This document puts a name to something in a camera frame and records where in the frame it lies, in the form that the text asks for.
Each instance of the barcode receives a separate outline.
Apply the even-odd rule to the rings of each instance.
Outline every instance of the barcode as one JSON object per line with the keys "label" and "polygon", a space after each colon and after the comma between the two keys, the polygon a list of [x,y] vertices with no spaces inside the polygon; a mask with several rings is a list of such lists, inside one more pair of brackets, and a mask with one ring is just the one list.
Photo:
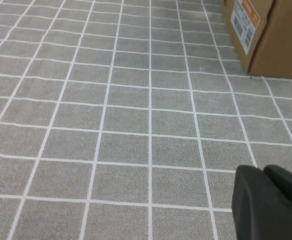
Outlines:
{"label": "barcode", "polygon": [[235,24],[235,29],[237,33],[239,34],[239,36],[242,36],[243,29],[240,22],[237,20],[236,16],[234,16],[234,24]]}
{"label": "barcode", "polygon": [[253,36],[252,29],[248,28],[248,31],[247,31],[247,34],[246,34],[246,39],[245,39],[245,44],[246,44],[247,47],[250,46],[250,43],[251,43],[251,40],[252,40],[252,36]]}

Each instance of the cardboard box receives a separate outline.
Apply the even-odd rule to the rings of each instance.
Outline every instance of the cardboard box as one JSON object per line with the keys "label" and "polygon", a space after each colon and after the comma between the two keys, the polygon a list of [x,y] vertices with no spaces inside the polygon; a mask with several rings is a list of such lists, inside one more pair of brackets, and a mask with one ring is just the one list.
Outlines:
{"label": "cardboard box", "polygon": [[292,78],[292,0],[222,0],[222,15],[248,74]]}

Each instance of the gray tiled floor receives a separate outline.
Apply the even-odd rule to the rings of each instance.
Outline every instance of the gray tiled floor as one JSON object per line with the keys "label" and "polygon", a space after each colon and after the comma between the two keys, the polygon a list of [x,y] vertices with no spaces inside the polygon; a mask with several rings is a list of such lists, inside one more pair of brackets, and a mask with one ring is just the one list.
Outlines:
{"label": "gray tiled floor", "polygon": [[0,0],[0,239],[236,238],[292,79],[244,74],[220,2]]}

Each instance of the orange label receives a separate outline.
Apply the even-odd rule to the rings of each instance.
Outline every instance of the orange label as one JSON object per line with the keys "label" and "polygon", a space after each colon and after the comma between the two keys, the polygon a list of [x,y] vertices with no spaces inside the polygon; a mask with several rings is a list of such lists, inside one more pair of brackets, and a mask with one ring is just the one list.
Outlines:
{"label": "orange label", "polygon": [[251,4],[250,0],[242,0],[241,5],[246,10],[247,15],[249,16],[252,24],[257,27],[258,22],[260,21],[260,16],[258,16],[255,8]]}

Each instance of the black object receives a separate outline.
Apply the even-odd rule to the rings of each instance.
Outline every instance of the black object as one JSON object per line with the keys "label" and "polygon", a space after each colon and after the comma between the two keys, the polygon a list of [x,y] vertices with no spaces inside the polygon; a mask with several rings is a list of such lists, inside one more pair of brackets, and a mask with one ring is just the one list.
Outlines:
{"label": "black object", "polygon": [[231,208],[238,240],[292,240],[292,173],[240,165]]}

